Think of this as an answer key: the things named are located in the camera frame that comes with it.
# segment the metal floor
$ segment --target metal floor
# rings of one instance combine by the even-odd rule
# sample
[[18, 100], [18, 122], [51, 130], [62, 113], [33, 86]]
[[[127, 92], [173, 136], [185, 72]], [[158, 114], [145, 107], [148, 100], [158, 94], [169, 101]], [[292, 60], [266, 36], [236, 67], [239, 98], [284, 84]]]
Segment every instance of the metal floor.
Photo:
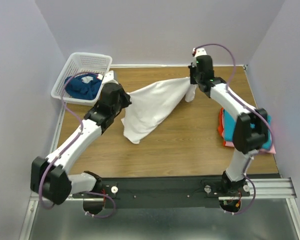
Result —
[[[243, 207], [249, 199], [242, 200]], [[296, 240], [285, 199], [256, 199], [245, 213], [216, 208], [118, 209], [107, 219], [85, 216], [81, 200], [36, 210], [31, 240]]]

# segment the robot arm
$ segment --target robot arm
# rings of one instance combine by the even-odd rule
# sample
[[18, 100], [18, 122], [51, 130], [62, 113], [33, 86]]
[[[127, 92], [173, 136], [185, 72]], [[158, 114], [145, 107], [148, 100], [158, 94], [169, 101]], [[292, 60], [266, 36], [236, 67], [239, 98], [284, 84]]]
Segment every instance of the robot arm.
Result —
[[[204, 48], [194, 49], [193, 62], [189, 65], [190, 83], [197, 84], [199, 89], [209, 98], [219, 103], [235, 120], [233, 133], [234, 153], [228, 168], [222, 175], [222, 191], [227, 193], [237, 190], [245, 184], [248, 167], [259, 149], [268, 141], [268, 128], [260, 118], [255, 116], [243, 105], [239, 104], [227, 91], [227, 83], [221, 77], [215, 77], [213, 61]], [[230, 88], [228, 90], [241, 100], [246, 106], [255, 107], [243, 101]], [[257, 109], [264, 119], [267, 112]]]
[[[89, 171], [68, 176], [78, 157], [105, 132], [121, 110], [131, 104], [130, 96], [115, 80], [113, 71], [104, 76], [102, 85], [99, 100], [84, 116], [83, 129], [81, 130], [81, 126], [79, 126], [58, 149], [46, 158], [38, 156], [32, 162], [30, 188], [38, 193], [43, 173], [48, 165], [57, 159], [47, 173], [42, 188], [42, 195], [54, 204], [63, 203], [69, 194], [99, 192], [102, 187], [100, 177]], [[71, 147], [61, 154], [71, 142]]]

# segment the teal towel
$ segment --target teal towel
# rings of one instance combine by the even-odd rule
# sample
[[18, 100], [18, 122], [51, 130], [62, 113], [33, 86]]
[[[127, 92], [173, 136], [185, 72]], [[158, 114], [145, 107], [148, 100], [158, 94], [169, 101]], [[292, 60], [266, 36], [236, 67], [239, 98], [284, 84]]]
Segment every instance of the teal towel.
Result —
[[[224, 117], [224, 140], [227, 142], [232, 142], [232, 137], [234, 135], [236, 122], [226, 110], [223, 110], [223, 117]], [[269, 125], [271, 123], [271, 116], [269, 115], [268, 115], [268, 123]], [[268, 130], [268, 136], [269, 136], [268, 141], [262, 145], [262, 148], [266, 150], [270, 149], [272, 145], [271, 137], [270, 137], [271, 135], [269, 130]]]

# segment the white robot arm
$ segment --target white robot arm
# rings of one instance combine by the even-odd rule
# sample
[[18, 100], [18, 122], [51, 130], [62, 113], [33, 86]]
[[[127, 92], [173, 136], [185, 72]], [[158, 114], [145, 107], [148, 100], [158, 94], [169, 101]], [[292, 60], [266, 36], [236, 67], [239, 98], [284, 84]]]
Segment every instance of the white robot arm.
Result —
[[249, 105], [235, 94], [221, 77], [215, 77], [212, 58], [204, 48], [193, 50], [193, 62], [188, 66], [191, 84], [197, 84], [199, 89], [209, 98], [219, 103], [236, 121], [233, 143], [232, 161], [222, 175], [223, 190], [238, 189], [245, 183], [245, 173], [264, 143], [268, 141], [268, 128], [263, 121], [243, 107], [229, 94], [230, 91], [244, 105], [256, 110], [264, 119], [267, 112]]

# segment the bolt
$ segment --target bolt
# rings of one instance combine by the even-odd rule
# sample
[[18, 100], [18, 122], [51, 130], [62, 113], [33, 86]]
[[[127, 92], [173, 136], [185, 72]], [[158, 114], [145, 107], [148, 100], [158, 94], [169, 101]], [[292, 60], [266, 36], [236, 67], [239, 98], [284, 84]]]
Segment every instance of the bolt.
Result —
[[243, 190], [248, 193], [248, 192], [250, 192], [250, 187], [248, 185], [244, 185]]
[[205, 185], [204, 191], [208, 194], [211, 193], [211, 187], [209, 185]]
[[112, 188], [111, 188], [111, 192], [113, 193], [113, 194], [116, 194], [117, 192], [118, 192], [118, 188], [116, 187], [116, 186], [113, 186]]

